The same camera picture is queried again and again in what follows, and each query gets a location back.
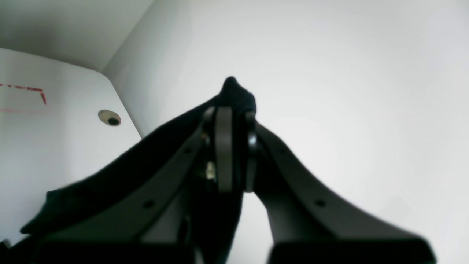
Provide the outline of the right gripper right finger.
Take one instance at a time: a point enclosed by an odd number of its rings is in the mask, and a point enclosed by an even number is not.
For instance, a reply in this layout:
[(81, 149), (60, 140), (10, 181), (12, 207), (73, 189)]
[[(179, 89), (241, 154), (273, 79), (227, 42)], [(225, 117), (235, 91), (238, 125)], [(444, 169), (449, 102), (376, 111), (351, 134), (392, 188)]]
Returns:
[(380, 220), (319, 181), (253, 112), (245, 115), (246, 189), (263, 202), (270, 264), (435, 264), (420, 235)]

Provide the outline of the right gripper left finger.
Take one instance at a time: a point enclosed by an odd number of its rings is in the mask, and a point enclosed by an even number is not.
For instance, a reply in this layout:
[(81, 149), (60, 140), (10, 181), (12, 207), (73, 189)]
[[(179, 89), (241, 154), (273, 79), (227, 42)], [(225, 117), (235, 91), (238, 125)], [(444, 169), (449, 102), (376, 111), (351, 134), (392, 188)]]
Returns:
[(223, 264), (235, 203), (233, 111), (210, 107), (147, 182), (47, 236), (37, 264)]

